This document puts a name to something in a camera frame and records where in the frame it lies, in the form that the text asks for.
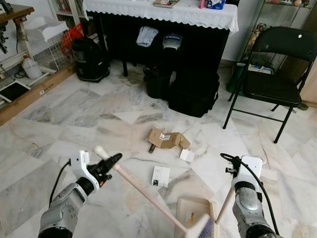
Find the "marble floor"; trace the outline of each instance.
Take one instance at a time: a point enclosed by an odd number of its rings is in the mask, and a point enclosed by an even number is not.
[[[0,238],[34,238],[41,214],[59,169],[80,149],[102,145],[110,154],[121,152],[120,164],[174,215],[177,197],[196,195],[213,202],[216,214],[230,188],[228,163],[219,154],[253,155],[266,161],[261,180],[270,196],[280,234],[285,238],[317,237],[317,110],[292,113],[278,144],[279,122],[233,112],[222,125],[230,103],[225,84],[230,68],[218,70],[219,99],[202,118],[180,114],[165,101],[147,96],[142,66],[111,63],[111,74],[99,84],[79,81],[74,74],[0,127]],[[237,107],[283,118],[287,109],[239,97]],[[147,151],[145,140],[153,126],[183,133],[196,156],[189,164],[179,159],[180,148]],[[153,167],[170,167],[170,186],[151,186]],[[170,223],[123,178],[112,180],[89,197],[80,210],[76,238],[172,238]],[[75,181],[66,168],[58,190]],[[217,236],[238,238],[232,203],[217,226]],[[271,224],[268,206],[264,214]]]

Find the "black trash bin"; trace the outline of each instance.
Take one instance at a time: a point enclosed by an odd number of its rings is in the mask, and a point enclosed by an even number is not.
[[[143,73],[147,94],[151,98],[166,100],[172,71],[157,66],[146,66],[143,69]]]

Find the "white box on floor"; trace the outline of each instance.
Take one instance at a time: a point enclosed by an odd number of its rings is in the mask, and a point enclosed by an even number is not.
[[[182,160],[185,160],[186,162],[190,162],[192,163],[195,157],[195,153],[187,150],[187,149],[183,149],[182,153],[180,154],[179,158]]]
[[[152,185],[167,187],[168,179],[169,179],[169,168],[161,167],[161,166],[154,167]]]

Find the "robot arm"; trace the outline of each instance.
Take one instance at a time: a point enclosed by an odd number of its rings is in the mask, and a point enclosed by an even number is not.
[[[229,160],[233,168],[226,168],[226,172],[233,174],[231,187],[236,195],[232,211],[238,222],[240,237],[282,238],[271,229],[264,218],[262,194],[259,193],[257,180],[237,160]],[[241,161],[248,165],[258,178],[260,177],[263,164],[260,158],[242,156]]]
[[[41,217],[39,238],[71,238],[77,224],[79,209],[90,193],[99,188],[111,175],[107,175],[112,166],[122,157],[118,153],[98,164],[88,165],[89,154],[80,151],[80,158],[71,159],[71,165],[78,178],[60,192],[51,202],[49,209]]]

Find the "chair backrest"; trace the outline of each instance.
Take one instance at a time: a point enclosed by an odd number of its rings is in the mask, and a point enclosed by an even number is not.
[[[317,35],[294,28],[271,27],[258,36],[252,51],[272,52],[313,62],[317,55]]]

